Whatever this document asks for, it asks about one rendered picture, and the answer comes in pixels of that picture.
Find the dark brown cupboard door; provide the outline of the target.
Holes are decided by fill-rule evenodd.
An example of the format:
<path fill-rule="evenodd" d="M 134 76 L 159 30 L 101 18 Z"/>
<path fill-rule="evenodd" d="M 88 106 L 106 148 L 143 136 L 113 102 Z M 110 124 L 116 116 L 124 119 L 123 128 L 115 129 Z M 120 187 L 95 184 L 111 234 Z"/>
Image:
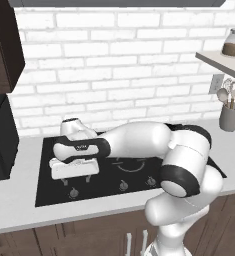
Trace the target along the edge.
<path fill-rule="evenodd" d="M 192 256 L 235 256 L 235 194 L 218 197 L 186 233 Z"/>
<path fill-rule="evenodd" d="M 43 256 L 35 230 L 0 234 L 0 256 Z"/>
<path fill-rule="evenodd" d="M 143 230 L 146 229 L 148 231 L 148 239 L 147 239 L 147 247 L 148 247 L 154 241 L 157 235 L 157 228 L 155 226 L 152 226 L 147 221 L 143 210 L 139 210 L 135 212 L 135 228 L 136 228 L 136 238 L 135 238 L 134 256 L 141 256 L 140 252 L 142 249 Z"/>
<path fill-rule="evenodd" d="M 125 256 L 135 228 L 130 213 L 59 223 L 35 229 L 43 256 Z"/>

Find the grey range hood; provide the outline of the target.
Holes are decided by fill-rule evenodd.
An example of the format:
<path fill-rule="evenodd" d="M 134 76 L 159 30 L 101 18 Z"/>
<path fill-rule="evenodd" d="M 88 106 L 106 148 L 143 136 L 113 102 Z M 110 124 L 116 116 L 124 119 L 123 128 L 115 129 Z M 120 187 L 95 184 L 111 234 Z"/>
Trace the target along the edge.
<path fill-rule="evenodd" d="M 221 7 L 226 0 L 8 0 L 11 7 Z"/>

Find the black appliance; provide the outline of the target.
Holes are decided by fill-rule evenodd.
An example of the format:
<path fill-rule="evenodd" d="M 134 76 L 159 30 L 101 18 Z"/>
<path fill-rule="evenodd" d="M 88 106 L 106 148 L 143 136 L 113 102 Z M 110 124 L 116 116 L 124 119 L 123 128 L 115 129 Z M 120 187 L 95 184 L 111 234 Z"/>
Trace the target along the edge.
<path fill-rule="evenodd" d="M 18 152 L 19 136 L 9 99 L 0 94 L 0 180 L 10 178 Z"/>

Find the white wall shelf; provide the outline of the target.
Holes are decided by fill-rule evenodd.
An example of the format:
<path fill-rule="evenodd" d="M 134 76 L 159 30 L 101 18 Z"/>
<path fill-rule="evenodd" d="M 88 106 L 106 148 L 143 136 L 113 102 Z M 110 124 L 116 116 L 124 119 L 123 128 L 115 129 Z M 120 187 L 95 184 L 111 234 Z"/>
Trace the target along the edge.
<path fill-rule="evenodd" d="M 195 57 L 235 78 L 235 57 L 225 56 L 219 51 L 197 52 Z"/>

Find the dark brown wall cupboard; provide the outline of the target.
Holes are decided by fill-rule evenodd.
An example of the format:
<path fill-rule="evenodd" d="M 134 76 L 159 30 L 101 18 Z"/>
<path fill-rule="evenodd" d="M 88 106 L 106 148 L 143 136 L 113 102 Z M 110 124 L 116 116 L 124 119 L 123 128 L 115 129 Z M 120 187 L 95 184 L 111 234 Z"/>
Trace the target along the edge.
<path fill-rule="evenodd" d="M 25 67 L 14 9 L 0 0 L 0 94 L 11 93 Z"/>

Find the grey wall socket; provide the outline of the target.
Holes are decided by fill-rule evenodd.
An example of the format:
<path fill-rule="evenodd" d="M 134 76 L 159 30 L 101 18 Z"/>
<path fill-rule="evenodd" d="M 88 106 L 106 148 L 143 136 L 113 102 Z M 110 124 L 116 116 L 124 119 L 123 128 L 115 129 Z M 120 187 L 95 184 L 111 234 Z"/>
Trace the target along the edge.
<path fill-rule="evenodd" d="M 224 75 L 223 74 L 214 74 L 212 76 L 209 94 L 216 94 L 217 91 L 221 88 L 223 83 Z"/>

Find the metal whisk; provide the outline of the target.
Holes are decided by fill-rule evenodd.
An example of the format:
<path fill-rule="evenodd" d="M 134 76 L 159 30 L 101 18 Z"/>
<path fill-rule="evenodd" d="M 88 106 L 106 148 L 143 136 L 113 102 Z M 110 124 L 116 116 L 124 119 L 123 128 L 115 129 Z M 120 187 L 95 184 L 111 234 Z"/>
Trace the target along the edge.
<path fill-rule="evenodd" d="M 228 78 L 224 81 L 223 86 L 227 90 L 228 95 L 231 97 L 231 83 L 233 82 L 232 79 Z"/>

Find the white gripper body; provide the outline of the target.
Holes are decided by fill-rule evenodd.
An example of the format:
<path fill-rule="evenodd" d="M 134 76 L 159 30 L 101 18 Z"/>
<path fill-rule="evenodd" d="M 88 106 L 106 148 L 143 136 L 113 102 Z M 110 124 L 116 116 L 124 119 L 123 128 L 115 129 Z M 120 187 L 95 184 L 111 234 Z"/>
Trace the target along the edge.
<path fill-rule="evenodd" d="M 51 176 L 54 180 L 82 177 L 99 173 L 96 161 L 64 164 L 60 161 L 50 162 Z"/>

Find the black hob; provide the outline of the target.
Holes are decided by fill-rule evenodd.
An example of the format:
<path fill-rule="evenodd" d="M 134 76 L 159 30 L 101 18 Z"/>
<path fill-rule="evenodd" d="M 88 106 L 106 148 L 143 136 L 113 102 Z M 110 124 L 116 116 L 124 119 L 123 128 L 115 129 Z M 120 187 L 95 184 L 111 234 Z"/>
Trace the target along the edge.
<path fill-rule="evenodd" d="M 64 186 L 61 179 L 54 180 L 51 176 L 50 161 L 54 160 L 53 145 L 56 141 L 56 137 L 43 139 L 35 201 L 36 207 L 160 188 L 159 181 L 162 160 L 157 157 L 99 158 L 95 160 L 99 166 L 99 173 L 91 175 L 90 183 L 86 183 L 85 181 L 87 176 L 82 176 L 65 178 L 69 184 L 68 186 Z M 155 179 L 155 187 L 147 184 L 148 177 Z M 119 190 L 122 180 L 128 184 L 126 191 Z M 79 191 L 76 199 L 69 198 L 69 192 L 72 188 Z"/>

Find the grey utensil pot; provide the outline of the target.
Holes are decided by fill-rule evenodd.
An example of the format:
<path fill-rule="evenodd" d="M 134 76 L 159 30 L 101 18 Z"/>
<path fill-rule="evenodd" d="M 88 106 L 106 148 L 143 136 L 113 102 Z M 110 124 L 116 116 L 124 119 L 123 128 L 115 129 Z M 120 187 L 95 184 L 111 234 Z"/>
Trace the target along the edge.
<path fill-rule="evenodd" d="M 219 117 L 219 127 L 226 132 L 235 131 L 235 106 L 233 109 L 222 106 Z"/>

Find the grey spoon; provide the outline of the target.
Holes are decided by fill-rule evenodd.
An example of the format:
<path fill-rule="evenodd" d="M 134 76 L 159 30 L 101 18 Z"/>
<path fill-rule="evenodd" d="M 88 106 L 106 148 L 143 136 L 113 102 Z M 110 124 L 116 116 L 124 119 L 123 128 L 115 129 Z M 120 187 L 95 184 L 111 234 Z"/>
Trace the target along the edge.
<path fill-rule="evenodd" d="M 217 91 L 217 98 L 225 106 L 228 106 L 228 92 L 225 88 L 221 88 Z"/>

